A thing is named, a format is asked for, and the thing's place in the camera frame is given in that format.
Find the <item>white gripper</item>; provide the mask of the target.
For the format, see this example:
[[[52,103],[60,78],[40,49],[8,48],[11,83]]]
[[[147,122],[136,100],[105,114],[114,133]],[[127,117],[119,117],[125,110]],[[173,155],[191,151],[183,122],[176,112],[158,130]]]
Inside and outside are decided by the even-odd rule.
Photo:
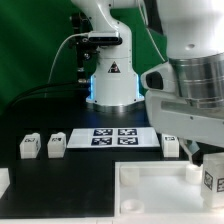
[[[224,109],[197,109],[174,94],[157,90],[146,92],[145,103],[150,125],[158,133],[188,140],[192,164],[203,163],[203,153],[195,141],[224,148]]]

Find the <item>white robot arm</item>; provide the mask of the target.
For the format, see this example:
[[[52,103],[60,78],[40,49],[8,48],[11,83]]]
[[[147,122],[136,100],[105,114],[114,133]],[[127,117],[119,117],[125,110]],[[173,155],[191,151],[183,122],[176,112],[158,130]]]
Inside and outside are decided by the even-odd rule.
[[[99,59],[87,104],[105,112],[146,104],[158,133],[177,136],[192,156],[197,144],[224,148],[224,0],[71,0],[93,30]],[[164,62],[142,75],[132,68],[130,29],[115,8],[138,7],[146,28],[167,38]]]

